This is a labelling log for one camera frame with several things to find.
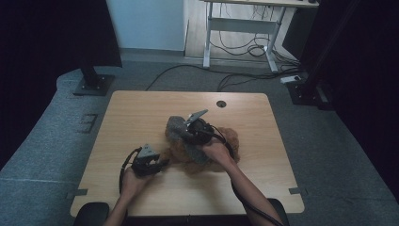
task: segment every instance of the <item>gray object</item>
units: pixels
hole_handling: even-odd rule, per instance
[[[188,118],[187,121],[184,122],[185,125],[189,126],[192,122],[195,120],[199,119],[201,116],[203,116],[206,112],[208,112],[208,109],[201,110],[199,112],[193,113],[190,115],[190,118]]]
[[[208,156],[197,148],[197,145],[188,143],[186,140],[193,137],[192,134],[187,132],[187,125],[184,124],[185,120],[180,116],[171,116],[168,120],[167,131],[168,139],[170,141],[183,141],[185,151],[198,164],[205,164],[209,161]]]
[[[158,153],[152,149],[150,144],[145,144],[143,149],[137,154],[137,157],[146,158],[146,157],[153,157]]]

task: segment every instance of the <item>black cable on floor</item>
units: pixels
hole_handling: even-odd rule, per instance
[[[202,67],[199,66],[195,66],[195,65],[177,65],[171,68],[168,68],[166,70],[164,70],[163,72],[159,73],[155,79],[147,86],[147,88],[145,89],[146,91],[149,90],[152,85],[165,73],[176,69],[176,68],[181,68],[181,67],[189,67],[189,68],[196,68],[202,71],[206,71],[209,73],[224,73],[227,74],[224,78],[222,78],[222,80],[220,80],[219,84],[217,85],[217,89],[216,91],[220,92],[223,89],[227,88],[227,87],[231,87],[231,86],[238,86],[241,84],[245,84],[248,83],[250,81],[254,81],[254,80],[264,80],[264,79],[273,79],[285,74],[292,74],[292,73],[302,73],[302,70],[299,70],[297,68],[291,68],[291,69],[287,69],[282,71],[281,73],[262,73],[262,74],[251,74],[251,73],[228,73],[228,72],[222,72],[222,71],[215,71],[215,70],[209,70],[209,69],[204,69]],[[241,81],[241,82],[235,82],[235,83],[229,83],[229,81],[234,78],[234,77],[245,77],[247,78],[247,80]]]

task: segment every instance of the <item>gray carpet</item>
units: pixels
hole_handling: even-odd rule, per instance
[[[79,185],[112,91],[144,90],[157,74],[174,65],[124,61],[123,69],[99,68],[98,73],[116,76],[105,97],[73,96],[81,73],[60,76],[53,101],[0,172],[0,224],[72,225],[72,199],[67,194]],[[151,90],[216,91],[223,77],[178,68],[164,74]],[[398,203],[335,112],[292,105],[279,79],[252,81],[223,91],[268,96],[306,208],[302,214],[288,215],[291,225],[399,225]],[[98,117],[91,128],[88,121],[93,115]]]

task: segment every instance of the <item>black wire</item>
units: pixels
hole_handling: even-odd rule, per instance
[[[283,64],[283,65],[279,66],[279,68],[281,69],[282,72],[287,72],[287,71],[290,71],[290,70],[299,70],[297,66],[290,65],[290,64]]]
[[[229,14],[229,12],[227,11],[227,4],[225,3],[224,4],[225,5],[225,10],[226,10],[226,14],[231,18],[231,15]]]
[[[270,15],[270,20],[269,20],[269,21],[271,21],[271,20],[272,20],[272,17],[273,17],[273,12],[274,12],[274,7],[272,7],[272,14]]]
[[[240,193],[238,193],[237,189],[235,188],[235,186],[232,184],[231,182],[231,188],[232,191],[234,192],[235,196],[237,197],[237,199],[247,208],[249,208],[250,210],[252,210],[253,212],[255,212],[256,214],[258,214],[259,216],[269,220],[271,223],[273,223],[276,226],[284,226],[282,223],[280,223],[278,220],[274,219],[273,217],[271,217],[270,215],[266,214],[264,211],[256,208],[255,206],[253,206],[251,203],[249,203],[246,199],[244,199],[244,197],[241,196]]]
[[[215,70],[209,70],[209,69],[204,69],[202,67],[199,66],[195,66],[195,65],[177,65],[171,68],[168,68],[166,70],[164,70],[163,72],[159,73],[155,79],[147,86],[147,88],[145,90],[149,90],[152,85],[162,76],[164,75],[166,72],[172,70],[172,69],[176,69],[176,68],[181,68],[181,67],[190,67],[190,68],[196,68],[196,69],[200,69],[206,72],[210,72],[210,73],[224,73],[227,74],[217,85],[217,89],[216,91],[220,92],[221,90],[223,90],[224,88],[227,87],[231,87],[231,86],[236,86],[236,85],[241,85],[241,84],[245,84],[247,82],[250,81],[254,81],[254,80],[258,80],[258,79],[272,79],[272,78],[276,78],[279,77],[281,75],[285,75],[285,74],[291,74],[291,73],[302,73],[304,72],[303,70],[298,69],[297,67],[293,67],[287,70],[281,70],[280,73],[263,73],[263,74],[250,74],[250,73],[228,73],[228,72],[222,72],[222,71],[215,71]],[[231,83],[228,84],[228,82],[233,78],[233,77],[248,77],[250,79],[245,80],[245,81],[241,81],[238,83]]]
[[[219,9],[219,16],[220,16],[220,17],[221,17],[221,13],[222,13],[222,7],[223,7],[223,3],[221,3],[220,9]],[[229,15],[229,17],[231,17],[230,14],[227,12],[227,5],[226,5],[226,4],[225,4],[225,8],[226,8],[226,13]],[[266,7],[264,7],[264,9],[263,9],[262,18],[263,18],[263,16],[264,16],[265,10],[266,10]],[[205,13],[206,13],[206,19],[208,19],[208,3],[207,3],[207,5],[206,5],[206,12],[205,12]],[[219,39],[220,39],[220,43],[222,44],[223,47],[218,46],[218,45],[215,45],[215,44],[213,44],[211,41],[209,41],[209,42],[210,42],[210,44],[213,45],[216,49],[220,49],[220,50],[222,50],[222,51],[228,53],[229,55],[232,55],[232,56],[242,56],[242,55],[245,55],[245,54],[250,54],[250,55],[253,56],[253,57],[261,57],[261,56],[264,55],[264,48],[263,48],[263,45],[259,45],[259,44],[256,42],[256,40],[260,40],[260,39],[268,40],[268,39],[266,39],[266,38],[257,38],[257,37],[256,37],[256,34],[255,34],[255,37],[254,37],[252,40],[250,40],[247,44],[244,44],[244,45],[241,45],[241,46],[230,47],[230,46],[227,46],[227,45],[223,42],[222,35],[221,35],[221,31],[219,31]],[[236,53],[233,53],[233,52],[230,52],[230,51],[229,51],[229,50],[233,50],[233,49],[241,49],[241,48],[244,48],[244,47],[246,47],[246,46],[248,46],[248,48],[247,48],[247,51],[244,52],[244,53],[236,54]],[[255,50],[255,49],[261,49],[262,53],[259,54],[259,55],[253,54],[251,51],[253,51],[253,50]]]
[[[263,20],[265,12],[266,12],[266,6],[263,6],[263,13],[262,13],[261,20]]]
[[[219,131],[216,127],[214,127],[213,125],[211,125],[211,126],[212,126],[214,129],[216,129],[216,131],[220,134],[220,136],[219,136],[219,135],[213,133],[213,134],[211,134],[211,136],[212,136],[212,137],[216,137],[218,140],[222,141],[223,144],[224,144],[224,146],[225,146],[225,147],[227,148],[227,150],[229,151],[229,155],[231,156],[231,158],[235,160],[235,157],[234,157],[234,150],[232,149],[232,146],[230,145],[230,143],[227,141],[227,139],[223,136],[222,133],[220,133],[220,131]]]
[[[138,153],[139,151],[141,151],[141,147],[138,148],[138,149],[135,149],[129,155],[127,155],[125,161],[123,162],[123,164],[122,164],[122,166],[120,168],[120,193],[122,191],[123,175],[124,175],[125,168],[126,168],[127,164],[129,163],[129,160],[132,158],[132,155],[134,153]]]
[[[297,59],[289,58],[289,57],[279,53],[276,50],[273,50],[272,52],[275,55],[276,59],[281,61],[281,62],[286,62],[286,63],[289,63],[291,65],[295,65],[295,66],[299,66],[300,65],[300,62]]]

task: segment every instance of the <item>wooden table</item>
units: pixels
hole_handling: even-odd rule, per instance
[[[205,49],[203,52],[203,67],[210,67],[211,54],[211,31],[232,31],[243,33],[256,34],[270,34],[271,39],[268,45],[264,47],[264,53],[273,73],[277,73],[279,69],[276,66],[275,57],[272,53],[273,46],[276,42],[279,28],[281,26],[282,18],[287,7],[291,8],[317,8],[319,4],[309,3],[308,0],[201,0],[209,2],[208,22]],[[273,6],[281,7],[279,18],[276,21],[256,21],[256,20],[238,20],[232,18],[216,18],[212,16],[214,3],[228,3],[228,4],[243,4],[243,5],[258,5],[258,6]]]
[[[216,103],[224,101],[225,107]],[[106,110],[71,214],[87,202],[107,202],[119,197],[119,173],[131,150],[145,143],[162,152],[168,147],[165,128],[170,116],[208,109],[202,118],[214,126],[230,127],[240,140],[238,163],[242,171],[268,198],[282,202],[287,213],[304,210],[290,162],[267,97],[261,93],[116,91]],[[174,164],[158,173],[129,209],[130,216],[188,216],[245,214],[231,191],[225,172],[203,171],[194,176]]]

